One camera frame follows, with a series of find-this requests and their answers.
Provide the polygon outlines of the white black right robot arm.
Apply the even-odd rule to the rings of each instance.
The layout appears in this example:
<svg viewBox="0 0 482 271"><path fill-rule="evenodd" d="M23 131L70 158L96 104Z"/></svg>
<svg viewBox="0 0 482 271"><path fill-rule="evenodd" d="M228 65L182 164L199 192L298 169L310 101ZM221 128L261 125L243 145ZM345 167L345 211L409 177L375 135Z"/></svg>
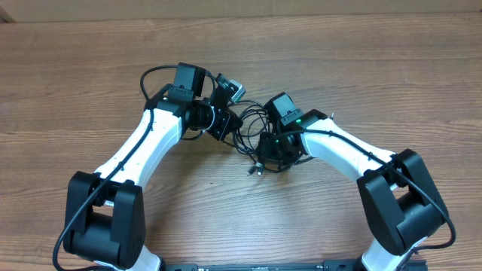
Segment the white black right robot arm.
<svg viewBox="0 0 482 271"><path fill-rule="evenodd" d="M261 134L259 157L293 165L307 155L325 161L354 181L374 236L351 270L425 270L413 261L424 241L442 225L453 223L423 162L411 149L395 153L374 147L343 131L320 111L269 109L271 132Z"/></svg>

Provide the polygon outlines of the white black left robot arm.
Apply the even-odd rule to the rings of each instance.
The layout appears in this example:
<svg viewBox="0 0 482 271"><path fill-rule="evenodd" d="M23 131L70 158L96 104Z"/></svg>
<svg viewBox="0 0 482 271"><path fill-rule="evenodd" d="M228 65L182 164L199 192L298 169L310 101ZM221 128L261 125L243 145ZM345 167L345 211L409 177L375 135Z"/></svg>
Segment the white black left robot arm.
<svg viewBox="0 0 482 271"><path fill-rule="evenodd" d="M164 270L163 259L145 245L143 190L186 129L203 129L221 141L242 124L231 110L210 105L190 108L184 116L145 110L110 160L93 173L72 176L65 226L55 249L93 262L92 270Z"/></svg>

